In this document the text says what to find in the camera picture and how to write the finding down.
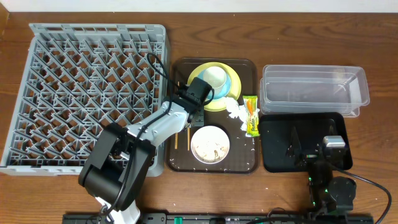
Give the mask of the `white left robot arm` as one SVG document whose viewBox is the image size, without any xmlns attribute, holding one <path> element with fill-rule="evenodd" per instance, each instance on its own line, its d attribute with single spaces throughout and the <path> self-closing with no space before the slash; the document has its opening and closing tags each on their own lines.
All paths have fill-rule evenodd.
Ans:
<svg viewBox="0 0 398 224">
<path fill-rule="evenodd" d="M 213 93 L 210 84 L 194 78 L 142 121 L 125 127 L 111 123 L 102 130 L 78 176 L 78 183 L 103 204 L 85 223 L 137 222 L 135 200 L 157 148 L 184 130 Z"/>
</svg>

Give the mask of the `white bowl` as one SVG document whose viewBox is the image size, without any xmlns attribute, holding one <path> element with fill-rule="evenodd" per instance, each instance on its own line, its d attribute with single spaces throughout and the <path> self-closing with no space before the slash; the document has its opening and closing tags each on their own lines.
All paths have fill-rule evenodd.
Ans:
<svg viewBox="0 0 398 224">
<path fill-rule="evenodd" d="M 193 134 L 190 150 L 201 163 L 217 164 L 224 160 L 230 149 L 230 140 L 225 131 L 217 126 L 204 126 Z"/>
</svg>

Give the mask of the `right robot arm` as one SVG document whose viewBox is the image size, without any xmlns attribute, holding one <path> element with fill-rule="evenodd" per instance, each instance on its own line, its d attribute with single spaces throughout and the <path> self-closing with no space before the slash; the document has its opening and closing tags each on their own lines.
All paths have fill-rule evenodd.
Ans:
<svg viewBox="0 0 398 224">
<path fill-rule="evenodd" d="M 290 142 L 285 153 L 294 158 L 294 166 L 308 172 L 308 186 L 313 208 L 307 217 L 311 220 L 346 219 L 353 209 L 356 184 L 353 179 L 334 176 L 335 165 L 347 152 L 342 136 L 325 136 L 315 152 L 303 152 L 296 127 L 290 133 Z"/>
</svg>

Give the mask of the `wooden chopstick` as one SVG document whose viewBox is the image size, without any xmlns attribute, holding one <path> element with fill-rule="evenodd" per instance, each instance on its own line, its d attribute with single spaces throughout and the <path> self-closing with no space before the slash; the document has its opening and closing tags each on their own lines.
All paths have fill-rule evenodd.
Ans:
<svg viewBox="0 0 398 224">
<path fill-rule="evenodd" d="M 175 144 L 174 149 L 178 149 L 178 133 L 175 133 Z"/>
<path fill-rule="evenodd" d="M 187 150 L 190 150 L 190 141 L 191 141 L 191 137 L 190 137 L 190 127 L 187 128 Z"/>
</svg>

